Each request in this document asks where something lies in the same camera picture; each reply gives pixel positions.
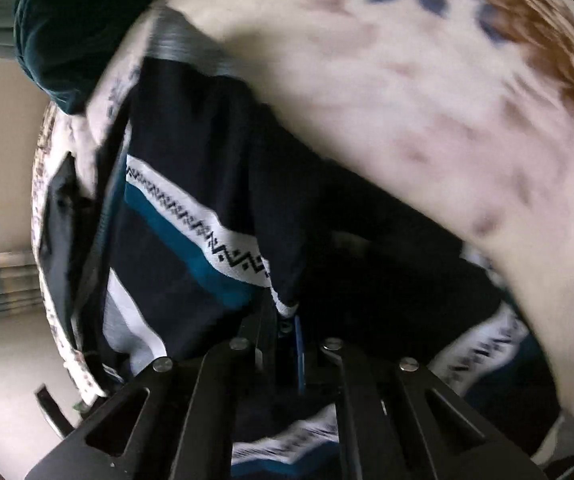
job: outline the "bedding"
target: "bedding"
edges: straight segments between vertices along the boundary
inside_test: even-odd
[[[574,458],[574,0],[157,0],[84,112],[51,106],[34,175],[88,402],[269,288],[374,351],[357,327],[386,326],[552,478]],[[86,213],[50,251],[59,193]]]

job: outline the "green cloth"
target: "green cloth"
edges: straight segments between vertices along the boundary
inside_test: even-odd
[[[153,0],[17,0],[16,57],[67,114],[79,113]]]

